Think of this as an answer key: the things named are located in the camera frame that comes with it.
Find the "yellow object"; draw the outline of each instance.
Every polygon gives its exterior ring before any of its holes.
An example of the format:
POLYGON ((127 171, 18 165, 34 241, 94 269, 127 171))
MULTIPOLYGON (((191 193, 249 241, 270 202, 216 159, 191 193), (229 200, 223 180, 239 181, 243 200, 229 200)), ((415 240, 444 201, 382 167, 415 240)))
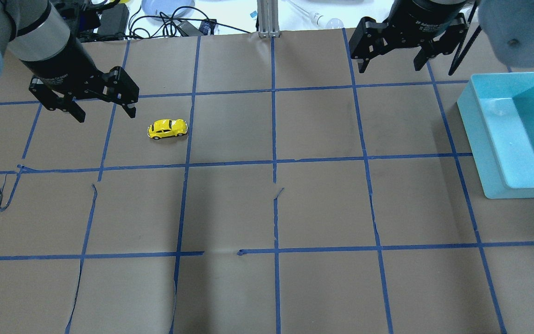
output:
POLYGON ((187 122, 184 120, 157 120, 148 127, 148 137, 155 140, 186 135, 188 132, 187 122))

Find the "yellow toy car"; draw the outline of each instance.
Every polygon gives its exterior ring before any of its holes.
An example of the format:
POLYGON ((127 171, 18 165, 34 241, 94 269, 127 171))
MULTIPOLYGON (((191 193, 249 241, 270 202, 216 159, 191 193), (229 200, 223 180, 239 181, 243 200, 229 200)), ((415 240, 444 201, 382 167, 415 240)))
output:
POLYGON ((157 120, 148 127, 148 137, 154 140, 186 135, 189 132, 184 120, 157 120))

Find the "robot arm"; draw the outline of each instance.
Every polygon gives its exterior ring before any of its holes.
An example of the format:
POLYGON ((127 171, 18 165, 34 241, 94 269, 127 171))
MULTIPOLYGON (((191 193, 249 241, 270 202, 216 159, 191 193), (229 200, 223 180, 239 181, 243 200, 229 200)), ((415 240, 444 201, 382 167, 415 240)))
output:
POLYGON ((29 89, 45 108, 83 122, 75 100, 97 98, 135 117, 139 87, 120 66, 98 70, 48 0, 0 0, 0 72, 6 48, 34 73, 29 89))
MULTIPOLYGON (((469 22, 460 10, 473 0, 395 0, 388 18, 363 17, 350 38, 350 52, 363 73, 369 61, 393 49, 421 47, 417 71, 464 40, 469 22)), ((534 67, 534 0, 477 0, 479 23, 496 57, 508 66, 534 67)))

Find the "light blue bin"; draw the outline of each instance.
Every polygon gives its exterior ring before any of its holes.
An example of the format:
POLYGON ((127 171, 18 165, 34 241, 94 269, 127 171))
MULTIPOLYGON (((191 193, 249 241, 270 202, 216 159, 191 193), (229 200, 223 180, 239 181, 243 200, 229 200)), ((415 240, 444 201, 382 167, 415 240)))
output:
POLYGON ((534 72, 473 74, 458 109, 485 195, 534 197, 534 72))

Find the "metal post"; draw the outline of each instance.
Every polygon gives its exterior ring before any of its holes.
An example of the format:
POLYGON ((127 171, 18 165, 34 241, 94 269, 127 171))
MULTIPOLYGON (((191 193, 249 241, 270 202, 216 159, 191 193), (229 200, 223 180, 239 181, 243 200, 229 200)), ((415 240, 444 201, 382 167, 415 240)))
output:
POLYGON ((261 38, 280 36, 277 10, 277 0, 257 0, 259 36, 261 38))

